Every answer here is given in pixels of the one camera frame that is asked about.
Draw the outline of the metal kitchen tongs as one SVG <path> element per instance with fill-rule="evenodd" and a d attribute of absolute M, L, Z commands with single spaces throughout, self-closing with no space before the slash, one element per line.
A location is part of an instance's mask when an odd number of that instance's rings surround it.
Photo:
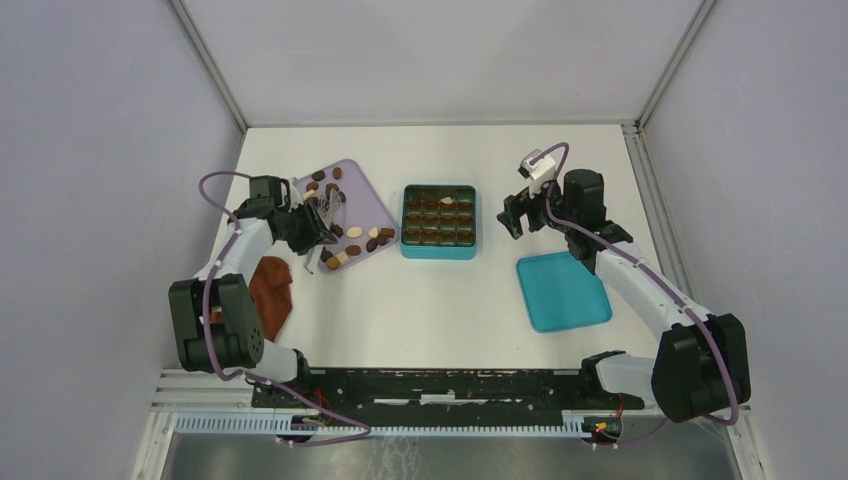
<path fill-rule="evenodd" d="M 318 270 L 320 255 L 325 246 L 336 245 L 340 239 L 340 236 L 334 232 L 333 225 L 336 211 L 343 206 L 343 202 L 337 190 L 331 190 L 328 195 L 323 197 L 310 192 L 304 202 L 306 206 L 313 207 L 317 212 L 320 224 L 319 233 L 322 235 L 319 243 L 308 251 L 304 262 L 304 269 L 309 274 L 315 274 Z"/>

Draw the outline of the teal chocolate box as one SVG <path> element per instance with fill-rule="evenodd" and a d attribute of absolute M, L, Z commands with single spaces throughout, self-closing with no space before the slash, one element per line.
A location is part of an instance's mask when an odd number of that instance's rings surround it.
<path fill-rule="evenodd" d="M 439 200 L 452 197 L 454 204 Z M 471 260 L 477 254 L 477 191 L 471 185 L 404 188 L 400 251 L 414 260 Z"/>

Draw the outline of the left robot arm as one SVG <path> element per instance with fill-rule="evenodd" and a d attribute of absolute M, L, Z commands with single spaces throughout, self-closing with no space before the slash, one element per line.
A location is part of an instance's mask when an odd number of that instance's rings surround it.
<path fill-rule="evenodd" d="M 275 392 L 290 407 L 314 394 L 307 363 L 297 350 L 266 339 L 249 282 L 262 257 L 277 242 L 298 256 L 334 245 L 336 236 L 318 204 L 285 178 L 251 176 L 249 195 L 227 218 L 228 238 L 193 277 L 174 282 L 168 300 L 178 359 L 188 372 L 216 374 L 228 381 L 245 375 L 277 381 Z"/>

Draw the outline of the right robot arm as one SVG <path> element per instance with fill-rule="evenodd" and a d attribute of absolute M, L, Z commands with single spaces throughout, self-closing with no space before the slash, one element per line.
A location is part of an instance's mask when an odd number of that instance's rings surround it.
<path fill-rule="evenodd" d="M 580 400 L 602 408 L 625 394 L 655 403 L 675 423 L 704 417 L 735 424 L 751 397 L 742 322 L 710 312 L 653 269 L 633 237 L 607 219 L 601 174 L 575 169 L 559 183 L 553 168 L 518 172 L 528 184 L 504 199 L 497 216 L 511 237 L 545 227 L 561 232 L 571 257 L 624 299 L 659 341 L 652 358 L 621 350 L 586 358 Z"/>

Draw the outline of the purple tray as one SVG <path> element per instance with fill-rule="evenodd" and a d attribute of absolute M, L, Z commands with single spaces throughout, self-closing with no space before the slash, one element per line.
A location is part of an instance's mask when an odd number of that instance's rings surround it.
<path fill-rule="evenodd" d="M 399 224 L 356 161 L 336 161 L 296 179 L 294 187 L 319 208 L 335 240 L 316 248 L 310 272 L 339 273 L 399 240 Z"/>

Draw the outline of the brown cloth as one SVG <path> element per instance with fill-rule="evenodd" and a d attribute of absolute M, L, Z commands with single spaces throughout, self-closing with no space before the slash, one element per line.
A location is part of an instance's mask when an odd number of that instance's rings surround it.
<path fill-rule="evenodd" d="M 283 259 L 264 256 L 249 283 L 264 338 L 275 342 L 293 310 L 291 269 Z"/>

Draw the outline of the teal box lid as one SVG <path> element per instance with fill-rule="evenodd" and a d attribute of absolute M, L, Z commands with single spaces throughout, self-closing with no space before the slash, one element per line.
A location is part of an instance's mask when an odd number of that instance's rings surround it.
<path fill-rule="evenodd" d="M 538 333 L 591 327 L 612 318 L 602 281 L 567 251 L 521 258 L 516 273 L 530 325 Z"/>

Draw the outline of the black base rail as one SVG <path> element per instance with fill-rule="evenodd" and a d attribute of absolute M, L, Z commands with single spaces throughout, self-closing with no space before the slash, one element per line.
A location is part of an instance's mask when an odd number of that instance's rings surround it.
<path fill-rule="evenodd" d="M 642 410 L 631 395 L 607 393 L 575 369 L 314 368 L 293 394 L 254 387 L 257 408 L 313 402 L 332 427 L 560 426 L 565 412 Z"/>

